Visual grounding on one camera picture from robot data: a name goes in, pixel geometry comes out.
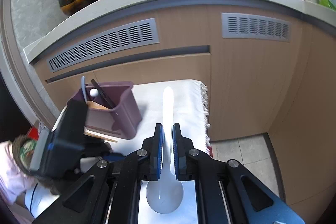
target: pink sleeve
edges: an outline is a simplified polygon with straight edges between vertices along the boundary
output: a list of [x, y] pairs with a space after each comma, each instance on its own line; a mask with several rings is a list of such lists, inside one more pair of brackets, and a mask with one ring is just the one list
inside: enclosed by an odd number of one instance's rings
[[17, 196], [31, 188], [33, 177], [25, 175], [13, 159], [12, 143], [0, 143], [0, 195], [8, 205], [12, 205]]

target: screw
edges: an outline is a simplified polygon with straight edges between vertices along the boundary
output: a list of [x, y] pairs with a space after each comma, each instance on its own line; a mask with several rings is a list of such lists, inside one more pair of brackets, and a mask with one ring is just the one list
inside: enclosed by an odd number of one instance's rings
[[137, 152], [137, 155], [140, 157], [146, 156], [147, 155], [147, 151], [144, 149], [139, 149]]
[[104, 168], [107, 166], [107, 161], [106, 160], [100, 160], [97, 162], [97, 165], [99, 168]]
[[238, 167], [239, 165], [239, 162], [236, 161], [236, 160], [229, 160], [229, 166], [233, 167], [233, 168], [236, 168]]
[[197, 156], [199, 153], [200, 152], [197, 149], [195, 149], [195, 148], [189, 150], [189, 154], [191, 156]]

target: white ball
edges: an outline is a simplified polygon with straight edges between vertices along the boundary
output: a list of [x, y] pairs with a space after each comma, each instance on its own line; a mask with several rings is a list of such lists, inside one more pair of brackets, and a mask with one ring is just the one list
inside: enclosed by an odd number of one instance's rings
[[91, 89], [90, 90], [90, 96], [93, 98], [96, 98], [98, 96], [99, 92], [97, 89]]

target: floor tile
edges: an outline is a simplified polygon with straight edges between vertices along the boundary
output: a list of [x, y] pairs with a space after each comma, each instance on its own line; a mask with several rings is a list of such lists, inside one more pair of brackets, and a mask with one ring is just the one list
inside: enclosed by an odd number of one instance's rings
[[237, 139], [216, 142], [216, 148], [218, 160], [228, 161], [229, 159], [236, 159], [240, 163], [243, 163]]
[[271, 158], [244, 165], [253, 175], [279, 196], [278, 183]]
[[263, 135], [255, 135], [238, 139], [243, 163], [249, 164], [270, 157]]
[[212, 149], [212, 158], [214, 160], [218, 160], [218, 154], [217, 154], [217, 148], [216, 148], [216, 143], [215, 142], [211, 142], [211, 149]]

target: purple container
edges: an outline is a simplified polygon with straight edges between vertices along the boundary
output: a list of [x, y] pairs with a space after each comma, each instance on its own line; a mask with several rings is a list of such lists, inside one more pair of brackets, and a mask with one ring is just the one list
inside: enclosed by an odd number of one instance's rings
[[[99, 83], [100, 87], [108, 97], [115, 103], [116, 107], [109, 110], [89, 108], [85, 126], [91, 130], [105, 135], [130, 140], [137, 133], [137, 126], [142, 120], [138, 105], [132, 93], [132, 82], [108, 82]], [[105, 100], [98, 95], [96, 98], [90, 96], [92, 84], [85, 85], [87, 100], [94, 101], [107, 108]], [[73, 97], [78, 101], [84, 101], [82, 89]]]

